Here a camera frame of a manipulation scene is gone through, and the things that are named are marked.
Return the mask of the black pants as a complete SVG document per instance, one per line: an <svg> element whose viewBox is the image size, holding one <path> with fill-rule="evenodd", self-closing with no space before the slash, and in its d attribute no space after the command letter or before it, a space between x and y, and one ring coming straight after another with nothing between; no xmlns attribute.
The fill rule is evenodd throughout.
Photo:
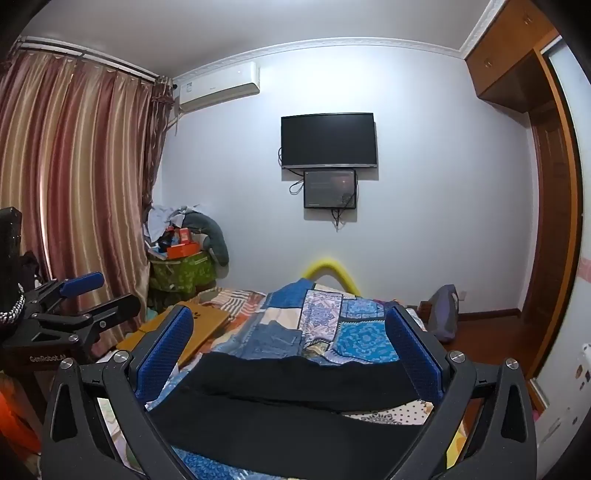
<svg viewBox="0 0 591 480"><path fill-rule="evenodd" d="M356 419L418 395L400 362L208 353L149 415L173 447L298 479L383 479L422 431Z"/></svg>

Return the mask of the bamboo lap desk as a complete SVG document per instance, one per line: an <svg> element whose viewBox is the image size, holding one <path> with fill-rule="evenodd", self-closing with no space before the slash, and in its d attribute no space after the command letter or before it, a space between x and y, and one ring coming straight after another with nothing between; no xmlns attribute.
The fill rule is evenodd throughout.
<svg viewBox="0 0 591 480"><path fill-rule="evenodd" d="M228 323L229 314L214 307L191 302L179 302L176 307L182 309L183 318L177 320L175 325L170 326L165 333L168 338L179 340L183 346L177 359L177 366L181 369L190 363L197 354L197 350L204 346L216 330ZM117 349L131 352L146 335L156 332L164 324L172 310L173 308L169 307L163 313L157 314L153 319L142 324L137 331L119 342L116 345Z"/></svg>

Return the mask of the green fabric storage box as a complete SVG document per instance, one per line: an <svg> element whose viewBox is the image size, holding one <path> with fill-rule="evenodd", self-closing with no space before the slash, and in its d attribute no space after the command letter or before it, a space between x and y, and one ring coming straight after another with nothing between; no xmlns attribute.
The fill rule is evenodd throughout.
<svg viewBox="0 0 591 480"><path fill-rule="evenodd" d="M149 287L153 290L194 296L198 287L204 287L216 279L211 256L198 252L174 260L150 260Z"/></svg>

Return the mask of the grey bag on floor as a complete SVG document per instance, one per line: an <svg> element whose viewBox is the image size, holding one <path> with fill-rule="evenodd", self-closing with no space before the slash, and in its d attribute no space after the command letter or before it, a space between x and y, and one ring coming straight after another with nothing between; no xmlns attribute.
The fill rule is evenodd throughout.
<svg viewBox="0 0 591 480"><path fill-rule="evenodd" d="M440 342L449 343L456 338L459 322L459 297L456 287L440 287L430 299L431 313L427 329Z"/></svg>

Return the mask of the orange striped bedsheet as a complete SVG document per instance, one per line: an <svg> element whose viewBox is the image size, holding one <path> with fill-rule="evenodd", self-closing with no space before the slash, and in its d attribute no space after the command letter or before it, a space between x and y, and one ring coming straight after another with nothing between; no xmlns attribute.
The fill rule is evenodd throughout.
<svg viewBox="0 0 591 480"><path fill-rule="evenodd" d="M263 305L266 294L256 291L214 287L197 295L197 303L228 313L228 320L211 338L214 345L238 334L243 324Z"/></svg>

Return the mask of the folded blue jeans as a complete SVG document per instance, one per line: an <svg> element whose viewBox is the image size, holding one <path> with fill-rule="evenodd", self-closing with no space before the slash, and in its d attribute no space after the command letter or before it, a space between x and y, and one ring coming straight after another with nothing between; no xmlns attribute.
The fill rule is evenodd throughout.
<svg viewBox="0 0 591 480"><path fill-rule="evenodd" d="M256 325L252 334L232 355L246 360L283 359L300 356L304 336L298 329L288 329L279 322Z"/></svg>

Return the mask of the grey plush pillow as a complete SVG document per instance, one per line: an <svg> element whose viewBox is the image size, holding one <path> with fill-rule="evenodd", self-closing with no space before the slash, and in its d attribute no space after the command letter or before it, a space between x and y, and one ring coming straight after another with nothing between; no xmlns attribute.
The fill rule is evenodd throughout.
<svg viewBox="0 0 591 480"><path fill-rule="evenodd" d="M202 249L212 255L217 265L228 267L228 246L226 246L221 227L211 217L191 211L184 216L182 227L187 228L192 234L201 235L204 240Z"/></svg>

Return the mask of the brown wooden door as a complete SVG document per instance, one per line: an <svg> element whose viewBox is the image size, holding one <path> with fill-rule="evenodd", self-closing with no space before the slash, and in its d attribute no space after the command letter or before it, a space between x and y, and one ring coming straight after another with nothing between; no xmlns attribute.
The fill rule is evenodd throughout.
<svg viewBox="0 0 591 480"><path fill-rule="evenodd" d="M562 325L581 234L581 180L568 115L554 102L530 113L538 167L539 215L532 275L523 307L538 350L526 377L539 374Z"/></svg>

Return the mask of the blue patchwork quilt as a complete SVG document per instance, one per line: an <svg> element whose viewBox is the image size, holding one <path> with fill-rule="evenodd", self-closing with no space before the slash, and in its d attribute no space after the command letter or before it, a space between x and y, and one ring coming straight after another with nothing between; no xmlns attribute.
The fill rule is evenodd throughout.
<svg viewBox="0 0 591 480"><path fill-rule="evenodd" d="M211 336L188 365L179 369L176 364L158 397L147 403L148 416L151 419L150 411L197 366L204 355L216 352L233 356L232 352L249 338L256 325L271 321L279 322L288 329L301 330L304 336L303 351L300 356L294 357L308 359L318 365L342 366L349 362L402 364L386 334L385 317L388 309L384 302L358 297L308 279L290 283L276 292L266 294L263 305L243 324L238 334L232 334L228 341L217 345L211 343ZM379 424L419 425L423 429L433 406L417 395L417 400L403 406L360 412L355 417ZM228 466L177 447L171 448L199 479L294 478Z"/></svg>

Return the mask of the yellow foam tube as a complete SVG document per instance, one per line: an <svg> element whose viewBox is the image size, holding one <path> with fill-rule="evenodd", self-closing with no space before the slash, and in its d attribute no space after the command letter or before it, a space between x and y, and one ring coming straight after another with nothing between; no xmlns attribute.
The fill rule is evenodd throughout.
<svg viewBox="0 0 591 480"><path fill-rule="evenodd" d="M331 275L339 282L339 285L345 289L346 292L352 295L361 296L362 293L358 286L356 286L355 281L349 275L349 272L346 271L345 267L342 266L337 260L332 258L322 258L319 259L304 270L304 273L301 274L301 277L308 279L308 280L315 280L320 278L323 275Z"/></svg>

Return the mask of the striped pink curtain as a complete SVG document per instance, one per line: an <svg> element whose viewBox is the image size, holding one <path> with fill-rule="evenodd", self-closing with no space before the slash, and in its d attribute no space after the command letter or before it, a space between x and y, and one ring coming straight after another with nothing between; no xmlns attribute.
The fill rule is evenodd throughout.
<svg viewBox="0 0 591 480"><path fill-rule="evenodd" d="M48 279L105 279L68 314L147 295L143 225L172 102L166 78L87 59L20 49L2 64L1 203L23 215L21 247Z"/></svg>

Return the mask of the wooden overhead cabinet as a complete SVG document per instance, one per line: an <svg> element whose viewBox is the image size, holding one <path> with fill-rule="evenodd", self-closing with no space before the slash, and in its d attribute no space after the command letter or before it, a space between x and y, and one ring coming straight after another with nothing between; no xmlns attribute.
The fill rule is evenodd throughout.
<svg viewBox="0 0 591 480"><path fill-rule="evenodd" d="M478 98L520 113L551 101L542 50L557 37L534 2L507 2L466 59Z"/></svg>

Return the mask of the small wall monitor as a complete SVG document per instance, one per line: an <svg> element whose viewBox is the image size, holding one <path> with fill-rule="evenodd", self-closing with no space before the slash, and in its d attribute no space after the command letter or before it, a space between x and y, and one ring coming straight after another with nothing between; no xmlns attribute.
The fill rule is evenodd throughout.
<svg viewBox="0 0 591 480"><path fill-rule="evenodd" d="M355 210L356 185L355 170L304 171L304 208Z"/></svg>

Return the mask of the white wall air conditioner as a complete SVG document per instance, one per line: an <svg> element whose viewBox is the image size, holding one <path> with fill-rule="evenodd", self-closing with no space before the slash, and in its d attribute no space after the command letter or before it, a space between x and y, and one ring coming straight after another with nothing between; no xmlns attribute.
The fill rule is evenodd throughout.
<svg viewBox="0 0 591 480"><path fill-rule="evenodd" d="M176 78L177 110L189 113L207 107L257 95L259 65L250 61L207 73L185 74Z"/></svg>

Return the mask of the black wall television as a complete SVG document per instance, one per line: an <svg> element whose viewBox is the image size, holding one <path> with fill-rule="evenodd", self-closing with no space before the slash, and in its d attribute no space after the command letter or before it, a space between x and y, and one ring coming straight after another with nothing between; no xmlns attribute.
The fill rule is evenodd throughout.
<svg viewBox="0 0 591 480"><path fill-rule="evenodd" d="M280 164L284 169L377 167L374 114L284 116L280 121Z"/></svg>

